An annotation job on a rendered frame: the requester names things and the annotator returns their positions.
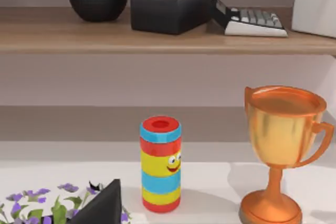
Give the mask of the white tissue box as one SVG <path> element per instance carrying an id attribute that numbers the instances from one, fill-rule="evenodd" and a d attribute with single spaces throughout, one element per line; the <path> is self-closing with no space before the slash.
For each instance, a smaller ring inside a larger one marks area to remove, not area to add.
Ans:
<path id="1" fill-rule="evenodd" d="M 294 0 L 291 28 L 336 39 L 336 0 Z"/>

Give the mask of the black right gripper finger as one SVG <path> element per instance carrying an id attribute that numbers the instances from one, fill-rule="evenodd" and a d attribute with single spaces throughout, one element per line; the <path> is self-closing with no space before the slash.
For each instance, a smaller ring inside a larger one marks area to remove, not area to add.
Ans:
<path id="1" fill-rule="evenodd" d="M 104 189 L 89 181 L 96 196 L 66 224 L 121 224 L 121 180 L 114 179 Z"/>

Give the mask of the wooden shelf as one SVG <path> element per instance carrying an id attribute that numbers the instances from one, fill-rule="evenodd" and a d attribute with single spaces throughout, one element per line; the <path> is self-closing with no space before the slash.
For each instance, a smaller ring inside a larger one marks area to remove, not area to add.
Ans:
<path id="1" fill-rule="evenodd" d="M 85 23 L 69 7 L 0 7 L 0 53 L 332 55 L 336 39 L 224 36 L 213 24 L 178 36 L 134 31 L 130 12 L 114 23 Z"/>

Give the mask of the black tissue box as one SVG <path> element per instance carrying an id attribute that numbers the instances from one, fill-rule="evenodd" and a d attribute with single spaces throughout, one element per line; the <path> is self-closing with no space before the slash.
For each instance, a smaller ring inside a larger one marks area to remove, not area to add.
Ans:
<path id="1" fill-rule="evenodd" d="M 130 0 L 131 28 L 180 35 L 211 19 L 211 0 Z"/>

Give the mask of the stack of coloured rings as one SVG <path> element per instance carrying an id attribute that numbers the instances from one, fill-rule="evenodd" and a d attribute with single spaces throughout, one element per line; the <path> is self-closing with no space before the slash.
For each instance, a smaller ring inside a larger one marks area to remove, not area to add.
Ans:
<path id="1" fill-rule="evenodd" d="M 181 200 L 182 126 L 170 116 L 140 124 L 142 201 L 152 212 L 173 211 Z"/>

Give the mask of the white and grey keyboard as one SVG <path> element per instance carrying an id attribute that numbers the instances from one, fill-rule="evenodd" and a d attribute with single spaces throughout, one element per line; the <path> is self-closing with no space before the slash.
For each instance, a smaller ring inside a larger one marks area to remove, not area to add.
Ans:
<path id="1" fill-rule="evenodd" d="M 212 19 L 228 36 L 287 37 L 278 15 L 255 8 L 227 7 L 211 1 Z"/>

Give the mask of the golden trophy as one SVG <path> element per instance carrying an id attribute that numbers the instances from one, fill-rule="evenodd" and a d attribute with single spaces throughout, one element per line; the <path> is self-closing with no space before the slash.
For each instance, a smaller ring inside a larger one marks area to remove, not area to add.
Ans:
<path id="1" fill-rule="evenodd" d="M 300 206 L 281 192 L 282 172 L 316 161 L 329 147 L 334 126 L 322 122 L 324 98 L 288 86 L 245 88 L 244 106 L 250 142 L 269 167 L 264 190 L 241 201 L 242 224 L 301 224 Z"/>

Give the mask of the purple flowering plant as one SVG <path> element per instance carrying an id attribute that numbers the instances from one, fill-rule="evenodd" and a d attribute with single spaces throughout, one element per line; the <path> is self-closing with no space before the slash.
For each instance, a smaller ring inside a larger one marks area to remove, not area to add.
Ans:
<path id="1" fill-rule="evenodd" d="M 66 224 L 95 196 L 89 183 L 79 188 L 72 183 L 56 189 L 23 190 L 0 202 L 0 224 Z M 121 224 L 132 224 L 130 212 L 122 205 Z"/>

